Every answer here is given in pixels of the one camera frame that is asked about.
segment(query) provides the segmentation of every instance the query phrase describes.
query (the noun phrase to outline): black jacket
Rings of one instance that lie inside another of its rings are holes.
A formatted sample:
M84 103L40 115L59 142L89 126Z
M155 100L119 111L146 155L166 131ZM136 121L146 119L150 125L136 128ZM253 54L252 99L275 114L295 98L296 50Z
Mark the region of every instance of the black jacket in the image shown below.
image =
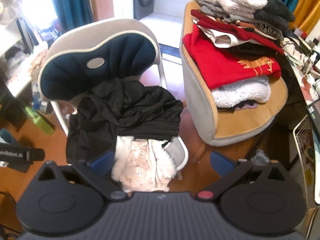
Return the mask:
M67 162L114 152L117 135L170 141L178 136L182 110L182 102L162 87L118 78L105 81L70 116Z

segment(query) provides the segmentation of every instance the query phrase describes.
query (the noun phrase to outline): red shirt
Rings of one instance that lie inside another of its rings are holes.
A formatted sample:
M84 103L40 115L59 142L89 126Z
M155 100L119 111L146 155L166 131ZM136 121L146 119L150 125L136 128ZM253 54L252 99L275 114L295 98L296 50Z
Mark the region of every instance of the red shirt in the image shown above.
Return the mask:
M186 34L182 41L210 90L258 75L281 77L280 66L274 58L239 60L224 49L215 47L196 24L192 33Z

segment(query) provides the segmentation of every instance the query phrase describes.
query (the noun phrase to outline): cable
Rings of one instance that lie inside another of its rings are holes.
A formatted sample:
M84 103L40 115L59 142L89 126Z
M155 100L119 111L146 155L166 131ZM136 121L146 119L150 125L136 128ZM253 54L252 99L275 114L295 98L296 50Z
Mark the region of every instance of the cable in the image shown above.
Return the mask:
M1 195L5 195L5 196L7 196L8 198L10 198L10 199L12 200L12 202L14 203L14 206L17 206L16 201L14 200L14 198L13 198L9 193L0 191L0 194L1 194ZM21 232L16 231L16 230L13 230L13 229L11 229L11 228L3 225L3 224L0 224L0 227L3 227L3 228L5 228L5 229L8 229L8 230L10 230L10 231L12 231L12 232L14 232L14 233L17 233L17 234L22 234Z
M4 226L3 224L0 224L0 227L3 227L3 228L5 228L5 229L8 229L8 230L10 230L10 231L12 231L12 232L15 232L15 233L17 233L17 234L22 234L21 232L16 231L16 230L13 230L13 229L11 229L11 228L9 228L9 227L6 227L6 226Z
M8 240L9 237L18 238L19 236L17 236L16 234L5 234L5 239L6 239L6 240Z
M17 206L16 201L14 200L14 198L13 198L9 193L0 191L0 194L1 194L1 195L5 195L5 196L7 196L8 198L10 198L10 199L12 200L12 202L14 203L14 205Z

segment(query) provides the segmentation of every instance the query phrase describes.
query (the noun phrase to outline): red sweater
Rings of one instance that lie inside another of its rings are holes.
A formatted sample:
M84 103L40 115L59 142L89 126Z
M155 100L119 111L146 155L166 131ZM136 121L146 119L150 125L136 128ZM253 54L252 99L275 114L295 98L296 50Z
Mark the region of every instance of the red sweater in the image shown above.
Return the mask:
M191 15L194 17L197 17L199 19L199 22L197 23L197 25L199 25L199 26L213 29L213 30L217 30L217 31L223 32L223 33L230 33L230 34L236 36L241 41L247 41L247 40L252 39L252 40L259 42L261 45L264 45L266 47L274 49L275 51L277 51L281 55L284 54L283 49L279 48L271 40L268 40L255 32L247 32L246 30L241 29L235 25L215 22L214 20L208 18L206 15L200 13L199 10L191 10Z
M275 59L239 60L224 49L215 47L196 24L192 33L186 34L182 41L210 90L258 75L281 77L280 66Z

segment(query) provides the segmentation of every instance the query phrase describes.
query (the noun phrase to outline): chair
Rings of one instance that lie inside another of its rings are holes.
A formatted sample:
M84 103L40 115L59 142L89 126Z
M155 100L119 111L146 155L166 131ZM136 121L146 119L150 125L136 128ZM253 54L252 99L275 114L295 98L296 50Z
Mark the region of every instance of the chair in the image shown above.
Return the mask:
M159 44L153 33L133 19L108 19L71 30L50 47L42 67L38 88L52 101L53 109L68 135L57 101L69 101L76 110L87 90L110 77L139 80L157 64L160 85L167 89ZM180 137L166 148L180 171L188 161L188 150Z
M192 32L193 16L190 11L199 8L196 1L187 4L182 37ZM182 41L179 51L187 108L200 137L209 145L226 146L261 133L272 123L287 101L288 90L284 80L282 78L275 80L269 76L271 97L267 103L258 104L256 109L244 109L234 113L218 112L211 91Z

